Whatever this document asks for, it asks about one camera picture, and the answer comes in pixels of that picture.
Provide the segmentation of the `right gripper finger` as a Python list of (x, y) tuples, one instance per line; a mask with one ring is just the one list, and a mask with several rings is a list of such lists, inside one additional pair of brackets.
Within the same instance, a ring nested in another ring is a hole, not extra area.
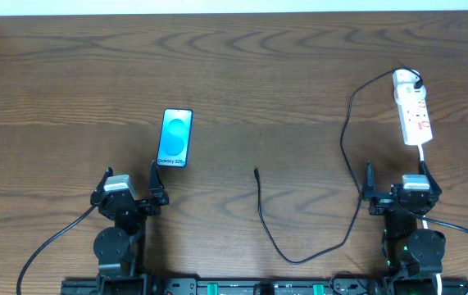
[(427, 178), (429, 181), (430, 190), (434, 194), (440, 195), (442, 193), (442, 189), (439, 187), (434, 177), (430, 174), (429, 169), (424, 161), (420, 161), (419, 163), (419, 173)]
[(366, 175), (361, 188), (361, 198), (371, 200), (375, 195), (375, 176), (371, 161), (366, 163)]

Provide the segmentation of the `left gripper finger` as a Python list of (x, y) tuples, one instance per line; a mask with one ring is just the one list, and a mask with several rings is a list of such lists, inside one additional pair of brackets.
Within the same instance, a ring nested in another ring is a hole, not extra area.
[(95, 188), (96, 193), (101, 193), (104, 191), (104, 185), (109, 177), (113, 176), (113, 169), (111, 167), (107, 167), (102, 179), (98, 183), (97, 187)]
[(169, 204), (169, 194), (158, 174), (158, 166), (155, 161), (151, 163), (149, 191), (160, 206), (166, 206)]

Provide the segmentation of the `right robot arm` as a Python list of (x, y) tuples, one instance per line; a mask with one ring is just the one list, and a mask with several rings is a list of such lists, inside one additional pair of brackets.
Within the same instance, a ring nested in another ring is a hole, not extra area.
[(417, 219), (433, 209), (441, 193), (423, 161), (417, 174), (404, 175), (388, 192), (375, 189), (372, 163), (366, 164), (361, 198), (369, 203), (369, 214), (383, 216), (385, 225), (382, 251), (389, 275), (380, 280), (378, 290), (400, 294), (411, 285), (418, 291), (437, 290), (428, 283), (443, 271), (446, 238), (439, 231), (420, 228)]

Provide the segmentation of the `white USB charger adapter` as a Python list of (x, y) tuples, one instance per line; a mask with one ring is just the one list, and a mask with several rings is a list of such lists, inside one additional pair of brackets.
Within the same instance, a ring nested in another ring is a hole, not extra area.
[(416, 88), (414, 84), (401, 83), (394, 87), (394, 100), (399, 106), (423, 102), (426, 97), (426, 88)]

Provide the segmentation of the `blue Galaxy smartphone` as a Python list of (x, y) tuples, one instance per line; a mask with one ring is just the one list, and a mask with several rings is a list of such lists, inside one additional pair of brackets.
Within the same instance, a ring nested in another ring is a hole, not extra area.
[(157, 152), (159, 166), (184, 168), (187, 165), (192, 125), (192, 110), (164, 110)]

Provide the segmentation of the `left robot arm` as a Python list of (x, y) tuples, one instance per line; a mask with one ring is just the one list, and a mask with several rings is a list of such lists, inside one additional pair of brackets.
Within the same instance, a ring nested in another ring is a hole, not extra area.
[(169, 195), (151, 164), (148, 186), (151, 196), (138, 200), (129, 175), (115, 175), (107, 168), (90, 196), (98, 213), (114, 222), (102, 230), (93, 242), (98, 259), (96, 292), (98, 294), (154, 294), (158, 287), (143, 269), (146, 220), (161, 214), (169, 204)]

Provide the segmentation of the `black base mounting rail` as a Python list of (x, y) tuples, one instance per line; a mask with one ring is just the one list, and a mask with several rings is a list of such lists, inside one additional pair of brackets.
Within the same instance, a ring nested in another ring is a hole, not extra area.
[(323, 280), (204, 280), (194, 278), (163, 279), (144, 276), (136, 279), (65, 280), (61, 295), (136, 294), (136, 295), (363, 295), (363, 294), (435, 294), (431, 280), (398, 280), (390, 290), (373, 279), (336, 277)]

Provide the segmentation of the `white power strip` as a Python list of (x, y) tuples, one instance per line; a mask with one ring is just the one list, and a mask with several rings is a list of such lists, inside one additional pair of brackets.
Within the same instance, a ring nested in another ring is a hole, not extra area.
[[(410, 83), (416, 88), (424, 86), (417, 71), (400, 69), (393, 73), (393, 88)], [(418, 146), (433, 139), (426, 100), (411, 105), (398, 105), (403, 141), (408, 146)]]

